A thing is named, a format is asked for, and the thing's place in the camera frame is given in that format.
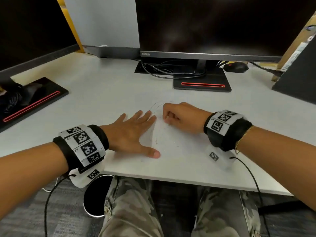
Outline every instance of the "person's left hand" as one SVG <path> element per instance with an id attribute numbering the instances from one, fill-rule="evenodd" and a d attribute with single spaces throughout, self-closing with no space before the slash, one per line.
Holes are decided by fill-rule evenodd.
<path id="1" fill-rule="evenodd" d="M 122 114 L 114 123 L 100 126 L 105 132 L 108 141 L 109 149 L 126 153 L 143 154 L 152 158 L 159 158 L 159 151 L 142 146 L 139 143 L 139 138 L 144 134 L 156 121 L 156 116 L 151 116 L 151 111 L 142 115 L 142 111 L 124 121 L 126 114 Z"/>

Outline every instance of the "black screen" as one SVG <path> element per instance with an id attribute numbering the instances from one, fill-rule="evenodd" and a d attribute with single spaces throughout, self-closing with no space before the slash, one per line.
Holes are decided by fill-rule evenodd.
<path id="1" fill-rule="evenodd" d="M 75 44 L 57 0 L 0 0 L 0 71 Z"/>
<path id="2" fill-rule="evenodd" d="M 282 56 L 316 0 L 136 0 L 141 51 Z"/>

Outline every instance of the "computer mouse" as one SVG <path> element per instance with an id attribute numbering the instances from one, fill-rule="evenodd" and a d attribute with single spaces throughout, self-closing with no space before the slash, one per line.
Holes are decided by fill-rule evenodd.
<path id="1" fill-rule="evenodd" d="M 233 62 L 224 65 L 223 69 L 227 72 L 244 73 L 249 69 L 249 67 L 244 62 Z"/>

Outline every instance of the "red rectangle outline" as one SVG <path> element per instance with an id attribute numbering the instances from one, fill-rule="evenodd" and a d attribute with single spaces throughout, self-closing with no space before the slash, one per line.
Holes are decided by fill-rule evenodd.
<path id="1" fill-rule="evenodd" d="M 224 84 L 182 82 L 181 85 L 183 85 L 183 86 L 193 86 L 193 87 L 219 87 L 219 88 L 225 88 Z"/>
<path id="2" fill-rule="evenodd" d="M 12 115 L 10 115 L 10 116 L 4 118 L 2 121 L 3 121 L 3 122 L 8 122 L 8 121 L 10 121 L 10 120 L 16 118 L 17 116 L 23 114 L 24 112 L 26 112 L 26 111 L 28 111 L 28 110 L 30 110 L 30 109 L 36 107 L 37 105 L 39 105 L 39 104 L 41 104 L 41 103 L 47 101 L 48 99 L 50 99 L 50 98 L 52 98 L 52 97 L 54 97 L 54 96 L 56 96 L 56 95 L 58 95 L 58 94 L 60 94 L 60 91 L 55 91 L 54 93 L 49 94 L 48 96 L 46 96 L 46 97 L 44 97 L 44 98 L 38 100 L 37 102 L 34 102 L 34 103 L 28 105 L 27 107 L 23 108 L 22 110 L 19 110 L 19 111 L 13 113 Z"/>

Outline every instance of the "pants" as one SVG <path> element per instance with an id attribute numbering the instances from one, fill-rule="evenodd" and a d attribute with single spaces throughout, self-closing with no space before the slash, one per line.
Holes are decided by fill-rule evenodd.
<path id="1" fill-rule="evenodd" d="M 150 180 L 115 176 L 99 237 L 163 237 L 150 191 Z M 246 191 L 205 187 L 191 236 L 259 237 L 258 209 Z"/>

